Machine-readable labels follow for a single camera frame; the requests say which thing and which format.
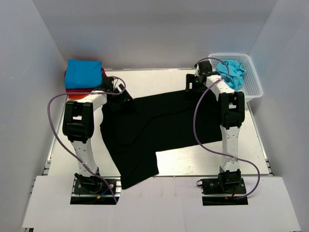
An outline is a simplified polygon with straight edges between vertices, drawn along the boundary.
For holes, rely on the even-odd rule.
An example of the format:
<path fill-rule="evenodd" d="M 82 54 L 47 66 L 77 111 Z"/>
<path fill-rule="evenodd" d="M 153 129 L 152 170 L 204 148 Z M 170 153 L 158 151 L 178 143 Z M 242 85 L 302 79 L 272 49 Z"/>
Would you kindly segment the black t shirt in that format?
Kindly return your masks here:
<path fill-rule="evenodd" d="M 201 93 L 187 96 L 175 91 L 135 98 L 126 111 L 102 107 L 102 139 L 116 165 L 122 188 L 128 189 L 159 173 L 156 153 L 222 139 L 213 93 L 202 99 L 196 121 L 194 111 Z"/>

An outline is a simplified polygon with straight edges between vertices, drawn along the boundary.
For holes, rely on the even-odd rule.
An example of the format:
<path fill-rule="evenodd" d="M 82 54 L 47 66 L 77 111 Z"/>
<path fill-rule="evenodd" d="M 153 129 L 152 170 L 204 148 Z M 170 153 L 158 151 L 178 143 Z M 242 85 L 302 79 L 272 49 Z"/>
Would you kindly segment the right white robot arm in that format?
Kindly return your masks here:
<path fill-rule="evenodd" d="M 213 152 L 222 156 L 221 173 L 237 173 L 240 171 L 238 162 L 238 139 L 240 127 L 245 119 L 245 97 L 241 91 L 235 91 L 225 82 L 225 76 L 213 71 L 210 60 L 216 60 L 228 68 L 227 64 L 218 58 L 204 58 L 195 64 L 195 73 L 186 76 L 186 94 L 202 93 L 194 111 L 196 121 L 198 107 L 203 97 L 212 92 L 217 100 L 218 123 L 222 133 L 222 151 Z"/>

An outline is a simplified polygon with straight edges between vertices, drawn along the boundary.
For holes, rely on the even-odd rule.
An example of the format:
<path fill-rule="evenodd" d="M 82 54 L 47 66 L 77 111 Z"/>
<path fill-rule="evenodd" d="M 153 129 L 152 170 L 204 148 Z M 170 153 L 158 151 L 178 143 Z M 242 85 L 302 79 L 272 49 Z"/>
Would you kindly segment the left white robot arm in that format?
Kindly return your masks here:
<path fill-rule="evenodd" d="M 92 193 L 101 190 L 99 168 L 94 160 L 91 137 L 94 134 L 94 112 L 104 105 L 111 111 L 121 111 L 133 98 L 126 90 L 124 81 L 115 76 L 104 77 L 102 83 L 89 94 L 82 94 L 77 100 L 67 101 L 62 131 L 71 142 L 78 157 L 79 171 L 76 178 L 88 177 L 85 187 Z"/>

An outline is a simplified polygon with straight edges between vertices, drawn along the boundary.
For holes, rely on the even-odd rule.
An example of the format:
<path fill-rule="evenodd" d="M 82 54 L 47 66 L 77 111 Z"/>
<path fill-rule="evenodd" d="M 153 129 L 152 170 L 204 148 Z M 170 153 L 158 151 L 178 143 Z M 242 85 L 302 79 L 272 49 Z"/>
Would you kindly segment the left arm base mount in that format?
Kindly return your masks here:
<path fill-rule="evenodd" d="M 119 200 L 121 193 L 121 181 L 119 177 L 107 177 L 106 182 L 104 182 L 94 176 L 87 177 L 75 173 L 70 204 L 116 205 L 110 189 L 116 200 Z"/>

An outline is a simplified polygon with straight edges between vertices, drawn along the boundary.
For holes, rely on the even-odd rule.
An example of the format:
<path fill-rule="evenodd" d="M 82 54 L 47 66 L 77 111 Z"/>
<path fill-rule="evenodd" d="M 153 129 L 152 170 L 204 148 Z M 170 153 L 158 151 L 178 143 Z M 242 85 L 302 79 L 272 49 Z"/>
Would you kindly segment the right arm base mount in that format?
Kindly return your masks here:
<path fill-rule="evenodd" d="M 202 204 L 204 206 L 247 205 L 247 197 L 237 196 L 246 194 L 241 171 L 220 171 L 216 178 L 204 178 L 197 181 L 202 189 Z"/>

